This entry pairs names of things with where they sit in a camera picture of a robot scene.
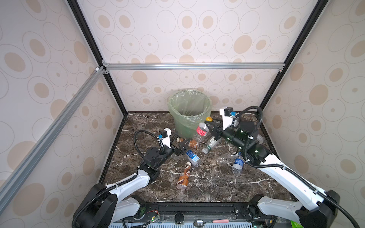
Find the clear adhesive tape roll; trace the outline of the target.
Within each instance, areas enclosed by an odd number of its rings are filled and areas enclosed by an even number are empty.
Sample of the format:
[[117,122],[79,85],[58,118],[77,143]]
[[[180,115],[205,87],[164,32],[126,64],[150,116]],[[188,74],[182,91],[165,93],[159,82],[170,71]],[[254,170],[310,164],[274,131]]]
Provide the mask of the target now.
[[263,144],[264,143],[264,137],[262,135],[258,134],[257,137],[256,137],[256,142],[258,144]]

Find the brown tea bottle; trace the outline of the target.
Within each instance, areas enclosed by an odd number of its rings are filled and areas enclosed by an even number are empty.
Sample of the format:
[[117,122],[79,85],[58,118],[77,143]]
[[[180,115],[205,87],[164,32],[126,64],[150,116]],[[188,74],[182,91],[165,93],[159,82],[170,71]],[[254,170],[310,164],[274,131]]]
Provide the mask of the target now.
[[[176,141],[177,141],[178,143],[183,143],[184,141],[186,141],[186,139],[178,137],[178,138],[176,139]],[[197,148],[199,148],[199,145],[200,145],[200,144],[199,144],[199,142],[198,142],[198,141],[196,141],[195,139],[189,139],[188,146],[189,146],[190,148],[197,149]]]
[[178,189],[185,190],[187,188],[189,183],[191,166],[192,164],[190,162],[186,163],[184,171],[181,173],[176,185]]

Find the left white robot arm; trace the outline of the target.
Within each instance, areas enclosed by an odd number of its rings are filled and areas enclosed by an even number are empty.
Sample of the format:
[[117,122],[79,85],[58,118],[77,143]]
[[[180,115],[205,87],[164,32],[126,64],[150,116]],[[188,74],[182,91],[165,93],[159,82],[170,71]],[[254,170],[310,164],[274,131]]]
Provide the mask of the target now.
[[159,167],[172,155],[195,158],[188,142],[172,144],[160,142],[161,147],[151,147],[142,156],[135,173],[109,185],[96,184],[88,192],[73,215],[73,228],[107,228],[110,224],[132,216],[143,216],[144,201],[132,197],[135,191],[154,182],[160,174]]

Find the blue label bottle centre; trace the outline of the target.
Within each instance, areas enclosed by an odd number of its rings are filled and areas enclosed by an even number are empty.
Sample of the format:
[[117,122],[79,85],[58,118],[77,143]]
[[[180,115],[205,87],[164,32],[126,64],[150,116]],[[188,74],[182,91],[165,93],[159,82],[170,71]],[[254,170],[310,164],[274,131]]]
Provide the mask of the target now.
[[197,154],[195,154],[192,150],[188,150],[185,154],[185,157],[188,160],[188,162],[190,162],[194,167],[197,167],[201,162],[200,157]]

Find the clear bottle pink label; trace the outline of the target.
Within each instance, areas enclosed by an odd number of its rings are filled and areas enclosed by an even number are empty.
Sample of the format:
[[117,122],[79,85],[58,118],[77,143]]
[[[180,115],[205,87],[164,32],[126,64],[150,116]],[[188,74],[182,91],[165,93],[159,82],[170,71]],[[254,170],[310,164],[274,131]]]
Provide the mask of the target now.
[[[213,119],[209,116],[205,119],[205,121],[212,122]],[[204,141],[205,136],[210,131],[208,126],[206,125],[205,121],[198,124],[198,127],[196,128],[196,132],[194,135],[194,139],[197,141],[198,144]]]

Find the horizontal aluminium frame bar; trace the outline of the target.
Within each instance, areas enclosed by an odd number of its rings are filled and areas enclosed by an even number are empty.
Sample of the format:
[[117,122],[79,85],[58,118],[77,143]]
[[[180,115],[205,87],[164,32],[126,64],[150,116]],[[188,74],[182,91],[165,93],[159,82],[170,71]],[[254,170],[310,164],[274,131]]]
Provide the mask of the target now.
[[285,67],[283,62],[248,62],[248,63],[144,63],[111,64],[105,63],[96,70],[105,72],[113,70],[237,70],[237,69],[277,69]]

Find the left slanted aluminium bar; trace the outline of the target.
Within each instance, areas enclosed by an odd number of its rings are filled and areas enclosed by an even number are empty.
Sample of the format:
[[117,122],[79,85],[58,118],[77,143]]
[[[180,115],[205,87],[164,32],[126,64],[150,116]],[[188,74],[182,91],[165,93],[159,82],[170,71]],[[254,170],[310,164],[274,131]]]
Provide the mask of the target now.
[[93,72],[71,101],[65,106],[56,120],[50,125],[43,136],[35,143],[29,154],[25,156],[10,178],[6,181],[5,185],[1,189],[1,213],[3,213],[8,207],[9,203],[12,201],[21,186],[71,119],[76,109],[83,102],[86,95],[88,95],[97,80],[105,73],[105,70],[105,66],[99,66],[99,68]]

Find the black round knob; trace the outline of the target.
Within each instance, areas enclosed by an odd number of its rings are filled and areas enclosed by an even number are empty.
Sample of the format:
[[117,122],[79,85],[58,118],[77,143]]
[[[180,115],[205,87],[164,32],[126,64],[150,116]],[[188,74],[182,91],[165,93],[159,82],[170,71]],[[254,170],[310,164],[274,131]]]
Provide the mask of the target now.
[[184,215],[182,213],[175,214],[174,217],[175,224],[183,224],[184,223]]

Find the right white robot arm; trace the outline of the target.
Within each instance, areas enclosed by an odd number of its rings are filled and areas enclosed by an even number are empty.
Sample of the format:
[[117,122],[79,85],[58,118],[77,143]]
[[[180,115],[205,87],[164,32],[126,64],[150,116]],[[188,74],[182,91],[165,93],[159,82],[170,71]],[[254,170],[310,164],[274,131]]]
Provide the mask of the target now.
[[256,143],[258,135],[253,121],[243,121],[235,130],[222,123],[205,121],[216,139],[225,139],[237,147],[246,164],[272,177],[289,191],[297,201],[272,199],[257,195],[253,199],[252,218],[264,214],[288,219],[304,228],[329,228],[337,213],[340,196],[319,188],[293,171],[266,147]]

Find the clear bottle blue cap right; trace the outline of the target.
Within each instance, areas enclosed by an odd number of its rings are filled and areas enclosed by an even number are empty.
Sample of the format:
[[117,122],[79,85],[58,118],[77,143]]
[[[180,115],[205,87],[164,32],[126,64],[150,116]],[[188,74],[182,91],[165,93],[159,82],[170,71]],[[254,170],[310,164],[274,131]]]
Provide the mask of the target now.
[[245,161],[242,158],[241,155],[239,155],[237,158],[234,159],[233,165],[232,165],[232,172],[234,175],[241,174],[243,167],[244,167]]

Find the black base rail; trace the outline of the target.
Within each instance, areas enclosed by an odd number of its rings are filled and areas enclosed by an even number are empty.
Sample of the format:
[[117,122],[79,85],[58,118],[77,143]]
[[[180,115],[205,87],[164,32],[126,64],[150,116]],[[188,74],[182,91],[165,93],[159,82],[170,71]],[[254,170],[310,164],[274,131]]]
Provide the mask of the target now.
[[[184,215],[183,224],[175,224],[175,214]],[[236,203],[147,203],[142,212],[135,216],[127,217],[122,221],[128,228],[146,225],[147,228],[193,228],[197,219],[203,221],[228,219],[228,223],[208,223],[205,228],[272,228],[277,217],[264,215],[247,202]]]

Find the green packet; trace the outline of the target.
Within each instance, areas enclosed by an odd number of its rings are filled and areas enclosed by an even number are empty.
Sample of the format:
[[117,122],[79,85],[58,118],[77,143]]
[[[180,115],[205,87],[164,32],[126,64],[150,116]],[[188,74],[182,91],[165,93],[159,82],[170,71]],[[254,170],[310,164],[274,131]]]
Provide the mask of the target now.
[[293,220],[290,221],[290,224],[292,228],[303,228],[303,226],[299,222]]

